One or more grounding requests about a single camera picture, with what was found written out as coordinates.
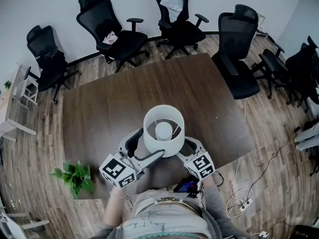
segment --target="person's hand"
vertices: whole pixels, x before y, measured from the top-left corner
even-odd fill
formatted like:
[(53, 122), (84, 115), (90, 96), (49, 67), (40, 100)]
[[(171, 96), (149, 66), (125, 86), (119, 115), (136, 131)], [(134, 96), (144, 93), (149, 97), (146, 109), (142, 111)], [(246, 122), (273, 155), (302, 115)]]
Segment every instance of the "person's hand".
[(118, 197), (125, 197), (126, 196), (126, 188), (118, 189), (117, 187), (113, 187), (110, 192), (110, 195), (118, 196)]
[(209, 175), (205, 179), (203, 179), (202, 183), (203, 183), (205, 189), (212, 188), (212, 187), (216, 186), (212, 175)]

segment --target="chair headrest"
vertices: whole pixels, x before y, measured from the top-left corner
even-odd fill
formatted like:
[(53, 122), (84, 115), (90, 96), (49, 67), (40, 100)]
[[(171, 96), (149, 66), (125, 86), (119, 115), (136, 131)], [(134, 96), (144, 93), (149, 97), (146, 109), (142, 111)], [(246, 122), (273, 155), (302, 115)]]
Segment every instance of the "chair headrest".
[(102, 0), (79, 0), (81, 12), (85, 12), (85, 11), (93, 8), (100, 1), (102, 1)]
[(308, 43), (309, 43), (309, 46), (311, 46), (312, 48), (314, 49), (317, 49), (318, 46), (314, 43), (314, 41), (311, 39), (310, 35), (308, 36)]
[(229, 18), (258, 24), (258, 14), (256, 11), (243, 4), (237, 4), (234, 14)]
[(30, 32), (26, 36), (26, 41), (29, 43), (31, 42), (35, 37), (37, 37), (39, 34), (43, 32), (43, 29), (38, 25), (35, 26), (33, 29), (30, 30)]

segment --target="potted plant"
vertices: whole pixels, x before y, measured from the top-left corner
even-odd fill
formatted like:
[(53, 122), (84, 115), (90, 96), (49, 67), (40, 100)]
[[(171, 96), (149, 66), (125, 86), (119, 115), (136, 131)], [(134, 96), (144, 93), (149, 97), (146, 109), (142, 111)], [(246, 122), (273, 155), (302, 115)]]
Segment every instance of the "potted plant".
[(70, 161), (63, 163), (64, 172), (60, 168), (55, 168), (50, 175), (64, 181), (64, 185), (70, 187), (72, 196), (77, 199), (81, 189), (94, 191), (94, 185), (91, 180), (90, 166), (83, 166), (77, 161), (75, 166)]
[(6, 81), (5, 84), (4, 84), (4, 87), (6, 89), (9, 89), (11, 87), (11, 82), (10, 81)]

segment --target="power strip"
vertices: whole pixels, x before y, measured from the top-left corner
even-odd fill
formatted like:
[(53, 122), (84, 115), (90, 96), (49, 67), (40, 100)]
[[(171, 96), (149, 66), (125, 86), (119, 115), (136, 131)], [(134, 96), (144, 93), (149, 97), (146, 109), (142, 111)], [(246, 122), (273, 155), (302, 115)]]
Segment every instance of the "power strip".
[(258, 236), (261, 237), (261, 238), (266, 238), (268, 236), (268, 233), (265, 232), (265, 231), (261, 231)]
[(248, 201), (243, 204), (243, 206), (239, 207), (239, 210), (241, 212), (244, 212), (248, 208), (248, 206), (250, 206), (252, 204), (252, 202), (253, 202), (253, 200), (251, 198), (249, 198)]

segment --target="lamp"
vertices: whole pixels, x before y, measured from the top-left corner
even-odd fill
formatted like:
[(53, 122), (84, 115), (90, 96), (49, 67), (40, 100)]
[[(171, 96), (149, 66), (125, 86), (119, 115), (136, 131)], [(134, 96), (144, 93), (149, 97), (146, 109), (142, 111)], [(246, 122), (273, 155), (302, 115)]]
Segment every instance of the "lamp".
[[(158, 120), (170, 120), (176, 123), (177, 127), (174, 133), (170, 123), (164, 121), (158, 123)], [(156, 123), (155, 138), (148, 132), (148, 128), (154, 122)], [(172, 106), (160, 105), (150, 109), (145, 115), (143, 128), (144, 144), (150, 153), (164, 149), (165, 153), (163, 157), (171, 157), (176, 155), (184, 145), (184, 118), (179, 110)], [(180, 128), (180, 131), (178, 135), (173, 138), (172, 136), (177, 132), (178, 128)]]

